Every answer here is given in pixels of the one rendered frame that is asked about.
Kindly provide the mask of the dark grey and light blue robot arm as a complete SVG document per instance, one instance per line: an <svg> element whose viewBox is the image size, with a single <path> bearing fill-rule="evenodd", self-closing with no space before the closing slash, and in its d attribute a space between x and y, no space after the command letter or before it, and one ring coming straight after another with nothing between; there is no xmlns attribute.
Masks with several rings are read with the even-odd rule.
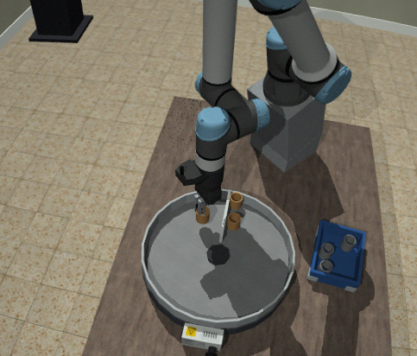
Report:
<svg viewBox="0 0 417 356"><path fill-rule="evenodd" d="M274 25L265 43L265 97L280 106L299 105L310 95L321 104L335 100L348 86L351 70L324 41L307 0L249 1ZM199 113L195 131L196 153L207 161L221 159L228 143L270 121L264 101L248 101L231 84L236 20L237 0L203 0L203 70L195 88L212 108Z"/></svg>

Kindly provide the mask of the blue crate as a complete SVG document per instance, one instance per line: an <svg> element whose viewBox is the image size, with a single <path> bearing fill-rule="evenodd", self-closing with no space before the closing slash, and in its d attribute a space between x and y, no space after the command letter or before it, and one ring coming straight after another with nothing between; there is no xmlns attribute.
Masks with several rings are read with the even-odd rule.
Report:
<svg viewBox="0 0 417 356"><path fill-rule="evenodd" d="M346 235L352 235L357 240L353 249L348 252L343 251L340 246ZM315 234L311 269L309 268L306 279L355 292L361 283L365 236L366 232L321 219ZM317 270L323 261L319 257L319 250L324 243L330 243L334 247L334 252L328 259L333 264L330 274Z"/></svg>

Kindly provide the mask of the grey metal sleeve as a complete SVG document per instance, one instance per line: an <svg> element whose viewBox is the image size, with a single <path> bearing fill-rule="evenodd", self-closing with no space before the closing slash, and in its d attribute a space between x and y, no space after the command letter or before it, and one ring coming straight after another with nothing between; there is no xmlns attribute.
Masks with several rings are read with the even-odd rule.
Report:
<svg viewBox="0 0 417 356"><path fill-rule="evenodd" d="M323 270L322 267L326 268L327 270ZM332 263L328 260L323 260L320 262L317 270L330 274L332 271Z"/></svg>
<svg viewBox="0 0 417 356"><path fill-rule="evenodd" d="M356 243L356 238L352 235L346 235L341 243L341 249L343 251L351 251ZM349 243L349 244L348 244Z"/></svg>
<svg viewBox="0 0 417 356"><path fill-rule="evenodd" d="M328 251L329 253L325 252ZM322 260L328 260L330 259L332 253L334 252L334 247L330 243L324 243L322 244L320 250L319 250L319 257Z"/></svg>

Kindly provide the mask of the bronze bushing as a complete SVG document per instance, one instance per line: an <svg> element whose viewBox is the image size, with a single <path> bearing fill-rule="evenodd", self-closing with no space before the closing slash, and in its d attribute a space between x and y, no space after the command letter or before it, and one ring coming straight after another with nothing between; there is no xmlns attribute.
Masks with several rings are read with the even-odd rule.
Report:
<svg viewBox="0 0 417 356"><path fill-rule="evenodd" d="M205 206L205 212L202 213L202 214L205 214L205 215L203 215L203 216L198 214L197 209L196 209L196 220L197 220L197 222L200 223L200 224L206 224L209 221L209 218L210 218L210 209L209 209L209 207Z"/></svg>
<svg viewBox="0 0 417 356"><path fill-rule="evenodd" d="M236 221L236 223L232 221ZM241 216L238 213L230 213L227 219L227 228L231 231L236 231L240 226L240 222Z"/></svg>
<svg viewBox="0 0 417 356"><path fill-rule="evenodd" d="M229 207L233 210L238 210L240 209L242 205L242 201L243 201L243 196L240 193L237 193L237 192L232 193L230 196Z"/></svg>

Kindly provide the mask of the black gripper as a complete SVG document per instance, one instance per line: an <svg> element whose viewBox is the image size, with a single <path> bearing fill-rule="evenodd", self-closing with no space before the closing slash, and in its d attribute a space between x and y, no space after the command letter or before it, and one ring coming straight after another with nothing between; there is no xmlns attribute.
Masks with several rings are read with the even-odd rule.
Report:
<svg viewBox="0 0 417 356"><path fill-rule="evenodd" d="M184 186L194 185L194 211L201 215L205 212L205 203L211 205L221 200L221 183L224 179L225 155L216 161L207 161L199 157L195 148L195 160L183 162L175 175ZM202 197L202 198L201 198Z"/></svg>

